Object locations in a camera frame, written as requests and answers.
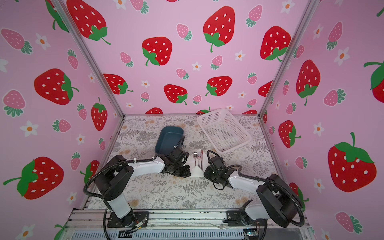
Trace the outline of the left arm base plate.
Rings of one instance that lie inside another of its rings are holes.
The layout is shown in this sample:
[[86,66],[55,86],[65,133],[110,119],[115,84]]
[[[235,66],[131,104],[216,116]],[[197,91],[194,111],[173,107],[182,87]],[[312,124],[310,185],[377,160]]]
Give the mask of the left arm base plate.
[[133,211],[121,219],[111,212],[107,218],[108,228],[145,228],[148,224],[150,212]]

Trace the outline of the silver spoon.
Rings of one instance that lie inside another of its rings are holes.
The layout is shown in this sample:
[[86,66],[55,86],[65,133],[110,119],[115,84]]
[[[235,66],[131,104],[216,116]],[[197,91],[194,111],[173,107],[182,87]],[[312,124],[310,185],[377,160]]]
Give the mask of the silver spoon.
[[194,158],[194,164],[195,164],[195,167],[196,167],[196,160],[197,160],[197,158],[198,158],[198,152],[193,152],[193,158]]

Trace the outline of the white paper napkin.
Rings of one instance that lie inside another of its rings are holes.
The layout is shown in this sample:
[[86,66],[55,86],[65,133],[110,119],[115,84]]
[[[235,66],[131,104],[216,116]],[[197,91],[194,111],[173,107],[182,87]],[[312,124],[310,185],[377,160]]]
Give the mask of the white paper napkin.
[[193,158],[193,153],[188,157],[188,160],[186,162],[186,165],[190,167],[190,172],[191,172],[191,177],[196,177],[196,178],[204,178],[204,172],[208,167],[208,157],[206,154],[204,154],[204,160],[203,160],[203,165],[204,169],[201,170],[201,168],[198,167],[198,163],[196,161],[196,167],[194,164],[194,158]]

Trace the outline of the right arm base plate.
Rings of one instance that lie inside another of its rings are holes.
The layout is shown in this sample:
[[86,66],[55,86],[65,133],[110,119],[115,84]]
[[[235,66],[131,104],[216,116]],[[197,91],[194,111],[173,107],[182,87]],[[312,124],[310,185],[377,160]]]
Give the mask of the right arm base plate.
[[227,211],[223,223],[230,227],[264,227],[268,225],[267,219],[252,220],[244,211]]

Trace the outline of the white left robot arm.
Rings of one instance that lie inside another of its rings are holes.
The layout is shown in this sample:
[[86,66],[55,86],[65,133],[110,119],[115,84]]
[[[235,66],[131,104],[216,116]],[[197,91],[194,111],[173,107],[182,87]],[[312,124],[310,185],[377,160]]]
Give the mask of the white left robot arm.
[[136,216],[124,196],[124,189],[133,177],[160,173],[176,177],[190,177],[190,167],[186,165],[189,153],[182,147],[185,136],[169,150],[156,153],[151,159],[127,160],[121,155],[113,157],[99,172],[95,173],[83,188],[83,193],[100,198],[111,211],[111,219],[122,227],[131,226]]

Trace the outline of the silver fork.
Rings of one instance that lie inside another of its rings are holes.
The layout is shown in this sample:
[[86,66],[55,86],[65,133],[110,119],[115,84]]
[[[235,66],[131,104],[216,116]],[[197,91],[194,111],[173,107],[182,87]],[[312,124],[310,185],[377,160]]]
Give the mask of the silver fork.
[[201,167],[201,153],[200,152],[197,152],[197,163],[198,163],[198,167],[200,168]]

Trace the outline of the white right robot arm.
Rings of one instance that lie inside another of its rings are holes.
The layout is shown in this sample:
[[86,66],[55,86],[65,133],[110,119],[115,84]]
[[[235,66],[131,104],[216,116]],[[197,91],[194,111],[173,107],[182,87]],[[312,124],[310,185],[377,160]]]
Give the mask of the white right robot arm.
[[220,156],[208,158],[208,167],[204,177],[214,186],[240,189],[256,194],[261,203],[252,205],[248,200],[237,210],[235,217],[227,217],[228,223],[240,223],[243,226],[255,225],[262,219],[270,219],[282,228],[290,224],[302,227],[305,224],[302,203],[283,179],[272,174],[267,178],[247,176],[240,165],[226,166]]

